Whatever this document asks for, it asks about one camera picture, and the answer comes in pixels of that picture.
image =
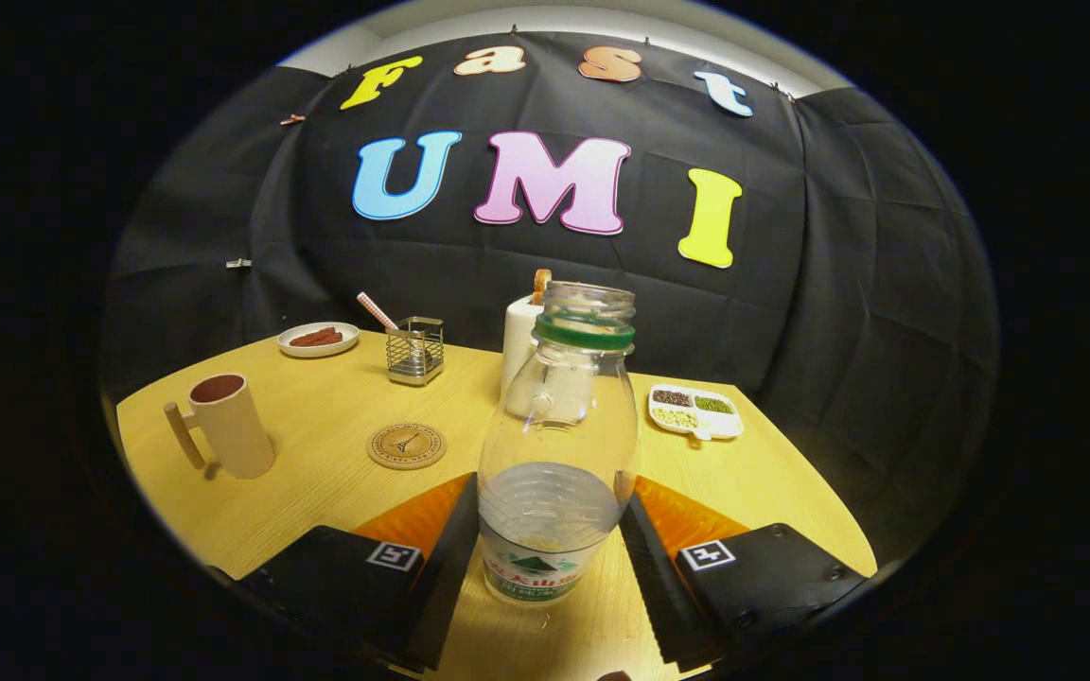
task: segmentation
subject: seeds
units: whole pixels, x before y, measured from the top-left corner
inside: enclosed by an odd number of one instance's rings
[[[699,422],[697,417],[688,412],[682,412],[678,410],[664,410],[661,406],[655,406],[655,409],[650,410],[650,415],[657,421],[663,423],[670,423],[671,426],[682,426],[682,427],[697,427]]]
[[[691,406],[692,402],[688,401],[688,396],[683,392],[675,391],[654,391],[654,401],[663,402],[666,405],[677,405],[677,406]]]
[[[713,398],[697,397],[697,406],[707,412],[735,413],[735,410],[731,410],[726,402]]]

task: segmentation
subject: yellow letter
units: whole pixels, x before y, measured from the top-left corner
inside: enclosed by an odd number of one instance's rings
[[[364,73],[364,81],[360,82],[355,92],[352,92],[351,98],[339,109],[355,107],[356,104],[372,102],[373,99],[382,96],[380,92],[376,90],[377,85],[389,87],[402,75],[402,69],[414,69],[421,63],[423,63],[423,57],[411,57],[410,60],[393,61],[391,64],[370,69],[368,72]]]
[[[526,66],[520,57],[524,51],[519,47],[487,47],[465,54],[468,61],[457,64],[453,73],[458,75],[476,75],[480,73],[511,73]]]
[[[730,267],[735,262],[735,254],[726,247],[730,205],[742,197],[742,189],[730,178],[707,169],[691,169],[688,180],[697,185],[697,206],[692,207],[692,229],[679,241],[679,254],[707,266]]]

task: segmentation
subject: black fabric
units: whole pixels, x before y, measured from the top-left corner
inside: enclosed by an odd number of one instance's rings
[[[113,401],[160,376],[254,339],[245,269],[251,217],[284,138],[280,121],[327,82],[271,69],[230,97],[170,153],[138,199],[104,300],[100,376]]]
[[[524,50],[509,74],[457,76],[468,52]],[[632,48],[631,83],[582,77],[590,47]],[[423,57],[372,102],[339,111],[372,66]],[[711,100],[698,70],[746,89],[754,115]],[[303,124],[281,127],[291,112]],[[399,137],[386,190],[410,189],[415,141],[453,130],[433,203],[405,219],[352,207],[364,144]],[[473,219],[506,131],[555,162],[584,138],[627,143],[617,236]],[[686,259],[688,169],[738,182],[717,269]],[[526,207],[522,195],[518,203]],[[226,269],[250,258],[252,267]],[[104,381],[120,400],[169,372],[317,319],[445,319],[450,343],[499,350],[502,314],[536,268],[637,293],[644,374],[735,384],[839,492],[877,554],[933,526],[970,460],[994,385],[996,311],[985,251],[952,182],[869,96],[791,102],[743,74],[657,47],[583,34],[476,36],[325,78],[274,68],[175,150],[140,202],[112,266]]]
[[[760,405],[883,564],[918,547],[964,482],[998,375],[998,309],[964,199],[908,130],[859,89],[797,113],[804,251]]]

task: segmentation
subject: water bottle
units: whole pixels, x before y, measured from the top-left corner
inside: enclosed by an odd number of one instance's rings
[[[625,369],[633,293],[550,281],[536,350],[498,402],[479,465],[485,584],[548,605],[574,589],[633,490],[637,405]]]

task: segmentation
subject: blue letter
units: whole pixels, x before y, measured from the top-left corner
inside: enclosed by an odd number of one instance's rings
[[[423,210],[436,198],[440,191],[440,180],[445,175],[448,148],[457,144],[461,133],[428,133],[420,137],[423,160],[420,161],[420,177],[405,194],[395,197],[385,191],[385,178],[389,175],[393,153],[405,146],[398,137],[379,139],[366,144],[360,150],[360,171],[355,173],[355,186],[351,190],[351,205],[366,219],[404,219],[412,212]]]
[[[705,87],[708,89],[708,96],[723,109],[730,111],[731,113],[738,113],[740,117],[751,115],[751,107],[746,104],[739,102],[735,95],[748,95],[748,90],[741,89],[738,85],[730,82],[719,73],[708,73],[708,72],[697,72],[693,76],[701,78],[705,82]]]

